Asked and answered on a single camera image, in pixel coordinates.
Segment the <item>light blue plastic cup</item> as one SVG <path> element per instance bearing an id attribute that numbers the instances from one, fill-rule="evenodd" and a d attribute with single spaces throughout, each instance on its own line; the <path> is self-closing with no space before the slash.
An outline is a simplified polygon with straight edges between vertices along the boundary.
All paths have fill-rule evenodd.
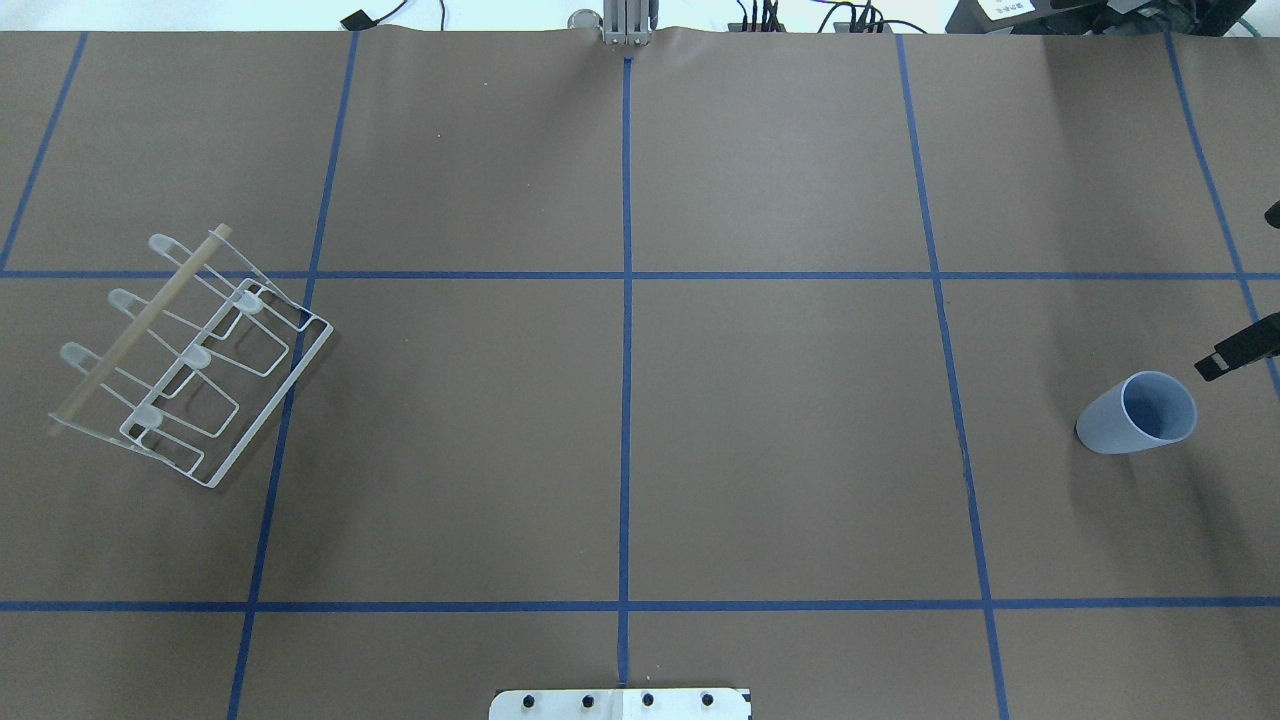
<path id="1" fill-rule="evenodd" d="M 1075 434 L 1094 454 L 1138 454 L 1183 442 L 1198 420 L 1196 401 L 1180 380 L 1138 372 L 1094 398 L 1076 419 Z"/>

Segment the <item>white wire cup holder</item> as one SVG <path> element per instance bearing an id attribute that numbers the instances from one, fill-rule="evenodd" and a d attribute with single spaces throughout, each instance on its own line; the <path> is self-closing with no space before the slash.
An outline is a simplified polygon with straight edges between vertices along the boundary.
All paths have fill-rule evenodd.
<path id="1" fill-rule="evenodd" d="M 148 297 L 110 290 L 127 325 L 105 351 L 60 347 L 79 380 L 49 414 L 50 436 L 74 430 L 197 486 L 221 484 L 335 332 L 230 234 L 219 224 L 196 246 L 148 238 L 172 274 Z"/>

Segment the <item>small black puck device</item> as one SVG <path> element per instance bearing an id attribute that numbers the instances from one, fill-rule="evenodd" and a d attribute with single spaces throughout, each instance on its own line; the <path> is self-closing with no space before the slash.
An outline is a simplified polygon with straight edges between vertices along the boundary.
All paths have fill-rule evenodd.
<path id="1" fill-rule="evenodd" d="M 352 12 L 340 19 L 340 26 L 348 32 L 361 32 L 375 27 L 378 23 L 365 12 Z"/>

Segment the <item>aluminium frame post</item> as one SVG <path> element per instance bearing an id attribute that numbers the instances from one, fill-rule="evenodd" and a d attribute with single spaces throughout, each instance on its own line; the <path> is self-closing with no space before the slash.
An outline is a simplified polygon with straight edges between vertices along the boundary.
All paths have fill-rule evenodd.
<path id="1" fill-rule="evenodd" d="M 649 45 L 658 26 L 659 9 L 657 0 L 605 0 L 600 22 L 604 45 Z"/>

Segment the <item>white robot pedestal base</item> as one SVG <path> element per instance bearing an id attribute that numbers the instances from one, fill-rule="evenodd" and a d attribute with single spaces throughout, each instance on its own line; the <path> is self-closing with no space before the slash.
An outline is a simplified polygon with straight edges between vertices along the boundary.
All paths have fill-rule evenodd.
<path id="1" fill-rule="evenodd" d="M 751 719 L 750 691 L 604 688 L 502 691 L 489 719 Z"/>

